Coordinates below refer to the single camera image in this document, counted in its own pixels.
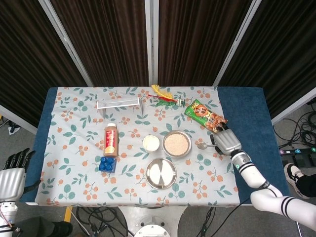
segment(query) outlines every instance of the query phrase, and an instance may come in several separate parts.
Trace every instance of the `person's leg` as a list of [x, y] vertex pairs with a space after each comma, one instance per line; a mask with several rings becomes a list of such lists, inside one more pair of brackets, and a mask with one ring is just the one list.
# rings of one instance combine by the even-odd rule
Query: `person's leg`
[[291, 163], [284, 167], [284, 173], [286, 180], [293, 186], [300, 197], [304, 199], [316, 197], [316, 174], [305, 175]]
[[73, 230], [71, 223], [51, 222], [42, 217], [30, 218], [15, 225], [23, 231], [20, 237], [66, 237]]

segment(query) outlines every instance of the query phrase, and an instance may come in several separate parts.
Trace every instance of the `metal spoon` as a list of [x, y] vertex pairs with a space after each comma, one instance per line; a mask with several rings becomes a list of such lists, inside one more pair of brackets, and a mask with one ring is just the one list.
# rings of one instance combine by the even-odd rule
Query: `metal spoon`
[[202, 150], [205, 150], [205, 149], [208, 148], [208, 147], [216, 147], [216, 145], [208, 145], [208, 144], [206, 144], [206, 143], [199, 143], [199, 144], [197, 145], [197, 148], [202, 149]]

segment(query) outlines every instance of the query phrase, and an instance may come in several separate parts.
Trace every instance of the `condiment bottle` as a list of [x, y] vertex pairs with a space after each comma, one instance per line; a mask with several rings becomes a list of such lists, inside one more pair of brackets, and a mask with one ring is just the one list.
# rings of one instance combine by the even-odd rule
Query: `condiment bottle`
[[119, 155], [119, 134], [117, 130], [117, 125], [115, 123], [108, 123], [108, 126], [104, 130], [104, 156], [117, 157]]

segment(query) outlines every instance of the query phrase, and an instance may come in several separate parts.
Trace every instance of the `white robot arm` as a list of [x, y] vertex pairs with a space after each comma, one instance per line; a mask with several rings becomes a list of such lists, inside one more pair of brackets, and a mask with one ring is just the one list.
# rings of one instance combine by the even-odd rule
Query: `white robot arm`
[[29, 148], [11, 155], [0, 171], [0, 237], [10, 237], [13, 231], [21, 231], [14, 226], [18, 210], [15, 202], [28, 190], [24, 188], [26, 170], [35, 153], [33, 151], [27, 154], [28, 151]]
[[223, 125], [224, 130], [213, 135], [218, 149], [231, 156], [232, 163], [248, 186], [254, 189], [250, 195], [253, 206], [260, 211], [274, 212], [297, 221], [316, 231], [316, 206], [282, 193], [267, 181], [252, 163], [232, 130]]

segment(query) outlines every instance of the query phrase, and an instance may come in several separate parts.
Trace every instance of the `snack bag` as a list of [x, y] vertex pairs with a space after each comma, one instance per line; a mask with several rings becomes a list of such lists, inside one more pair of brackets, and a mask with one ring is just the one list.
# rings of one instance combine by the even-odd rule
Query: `snack bag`
[[195, 100], [191, 105], [189, 105], [184, 113], [214, 133], [218, 132], [216, 127], [219, 126], [221, 122], [228, 122], [227, 119], [224, 119], [222, 116], [210, 111], [198, 100]]

